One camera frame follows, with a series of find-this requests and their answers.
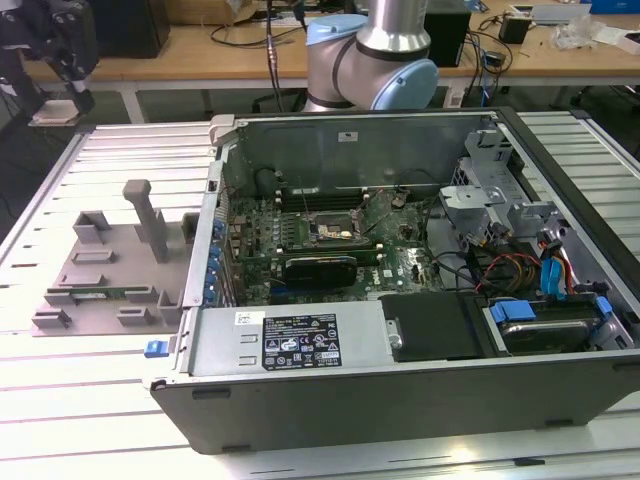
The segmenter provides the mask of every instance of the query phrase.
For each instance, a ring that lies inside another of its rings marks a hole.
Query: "warning label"
[[[265,370],[342,365],[334,314],[266,317],[262,324]]]

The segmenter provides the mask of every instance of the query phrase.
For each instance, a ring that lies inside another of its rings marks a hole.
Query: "circuit board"
[[[377,192],[366,207],[346,211],[285,213],[274,202],[234,200],[229,231],[235,270],[243,280],[239,303],[362,301],[389,293],[442,290],[419,234],[422,207],[422,202],[399,202],[393,191]],[[355,283],[344,288],[289,288],[283,279],[285,262],[320,255],[356,258]]]

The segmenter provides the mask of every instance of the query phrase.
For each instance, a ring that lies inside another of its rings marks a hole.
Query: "metal slotted table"
[[[589,120],[522,117],[640,255],[640,174],[631,157]],[[128,179],[147,178],[154,206],[167,221],[180,220],[199,209],[214,153],[208,123],[79,134],[5,240],[0,478],[640,478],[640,394],[586,427],[207,457],[190,449],[143,387],[170,368],[169,359],[145,359],[143,348],[167,336],[32,338],[32,313],[74,243],[78,213],[101,209],[112,224],[136,222],[121,191]],[[544,198],[533,173],[525,176]]]

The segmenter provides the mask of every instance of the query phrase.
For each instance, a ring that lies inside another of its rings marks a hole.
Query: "floor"
[[[569,98],[577,89],[571,89],[562,109],[571,109]],[[213,91],[212,101],[216,113],[251,112],[252,100],[265,95],[263,90]],[[439,89],[432,106],[439,107],[444,99]],[[555,88],[511,88],[508,94],[497,95],[494,105],[511,105],[517,111],[549,110],[556,94]],[[119,96],[111,92],[95,94],[96,108],[81,124],[128,123],[128,117]],[[198,91],[143,92],[143,105],[152,122],[199,121],[207,118]],[[287,105],[293,104],[287,99]],[[479,93],[470,95],[467,106],[480,105]],[[586,110],[618,142],[636,156],[640,156],[640,113],[632,112],[634,101],[609,87],[593,88],[584,98],[581,108]],[[263,112],[275,111],[273,102],[263,104]],[[0,240],[4,239],[40,186],[67,141],[73,128],[35,129],[16,115],[0,131]]]

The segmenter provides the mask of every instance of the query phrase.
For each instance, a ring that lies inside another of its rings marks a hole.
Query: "desk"
[[[534,0],[529,3],[548,3]],[[482,20],[503,12],[507,0],[489,0],[491,10],[474,14],[472,28]],[[595,19],[610,26],[637,28],[640,15],[596,15]],[[263,49],[239,49],[217,45],[209,39],[212,27],[174,26],[169,42],[158,58],[148,60],[107,58],[100,61],[92,75],[91,89],[117,91],[122,95],[132,123],[145,122],[144,111],[137,98],[142,90],[208,90],[271,88]],[[487,33],[497,35],[498,28]],[[513,65],[501,77],[501,85],[569,86],[640,84],[640,57],[617,47],[598,45],[594,50],[559,51],[549,42],[551,29],[536,27],[523,45],[513,46]],[[264,38],[265,29],[255,26],[229,30],[227,40],[249,42]],[[307,56],[304,34],[293,33],[289,42],[278,47],[279,75],[282,88],[305,88]],[[483,39],[483,47],[500,47]],[[459,107],[464,89],[475,70],[475,56],[466,46],[458,68],[440,69],[440,86],[449,87],[445,106]],[[43,64],[29,64],[28,71],[47,89],[59,89],[55,76]]]

